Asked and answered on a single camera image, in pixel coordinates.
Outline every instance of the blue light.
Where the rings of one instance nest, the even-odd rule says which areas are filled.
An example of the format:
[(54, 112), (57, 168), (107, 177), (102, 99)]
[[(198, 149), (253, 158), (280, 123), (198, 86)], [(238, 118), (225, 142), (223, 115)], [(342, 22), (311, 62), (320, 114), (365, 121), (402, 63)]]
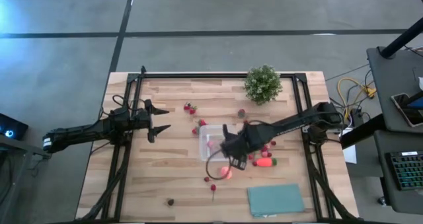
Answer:
[(12, 137), (12, 136), (13, 136), (13, 131), (12, 131), (12, 130), (7, 130), (7, 131), (5, 132), (5, 135), (6, 135), (7, 137)]

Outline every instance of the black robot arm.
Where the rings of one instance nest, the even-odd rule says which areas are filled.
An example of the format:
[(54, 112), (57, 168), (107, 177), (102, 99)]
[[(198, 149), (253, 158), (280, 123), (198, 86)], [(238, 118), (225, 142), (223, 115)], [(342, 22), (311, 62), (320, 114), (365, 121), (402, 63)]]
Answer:
[(154, 143), (155, 136), (171, 125), (153, 127), (151, 115), (166, 114), (169, 111), (155, 108), (150, 100), (144, 101), (144, 105), (145, 108), (137, 109), (135, 116), (130, 116), (128, 107), (123, 106), (111, 111), (107, 118), (94, 124), (54, 129), (43, 137), (43, 150), (55, 153), (70, 145), (101, 139), (107, 139), (111, 144), (118, 144), (124, 141), (126, 132), (138, 129), (148, 129), (148, 140)]
[(225, 141), (221, 144), (222, 153), (225, 157), (230, 157), (231, 166), (240, 170), (245, 169), (249, 153), (262, 149), (274, 137), (310, 124), (327, 130), (339, 126), (341, 117), (333, 104), (320, 102), (301, 113), (273, 124), (260, 121), (258, 121), (259, 124), (252, 124), (254, 122), (244, 124), (238, 134), (229, 133), (226, 125), (223, 125)]

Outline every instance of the keyboard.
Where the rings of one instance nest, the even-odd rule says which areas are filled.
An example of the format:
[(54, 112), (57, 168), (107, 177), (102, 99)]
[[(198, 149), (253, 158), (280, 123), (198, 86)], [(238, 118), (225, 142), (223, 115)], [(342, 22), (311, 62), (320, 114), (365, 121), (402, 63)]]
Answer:
[(387, 153), (387, 162), (400, 191), (423, 188), (423, 151)]

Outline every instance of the green plant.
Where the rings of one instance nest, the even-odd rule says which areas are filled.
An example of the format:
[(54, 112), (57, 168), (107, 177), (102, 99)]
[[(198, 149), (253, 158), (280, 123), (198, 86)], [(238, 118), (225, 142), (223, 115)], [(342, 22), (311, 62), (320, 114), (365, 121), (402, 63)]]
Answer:
[(282, 86), (274, 68), (263, 65), (249, 71), (245, 79), (245, 90), (247, 98), (255, 101), (257, 105), (262, 105), (275, 100), (278, 93), (282, 91)]

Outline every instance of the smartphone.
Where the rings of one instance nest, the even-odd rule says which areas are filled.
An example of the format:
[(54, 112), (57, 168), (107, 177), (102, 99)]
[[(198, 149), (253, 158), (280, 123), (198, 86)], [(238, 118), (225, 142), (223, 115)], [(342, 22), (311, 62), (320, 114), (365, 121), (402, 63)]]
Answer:
[(422, 113), (415, 108), (405, 108), (401, 107), (400, 104), (403, 101), (408, 100), (410, 97), (408, 94), (402, 93), (397, 94), (391, 97), (397, 109), (403, 115), (404, 119), (407, 121), (408, 125), (411, 127), (416, 127), (423, 124), (423, 115)]

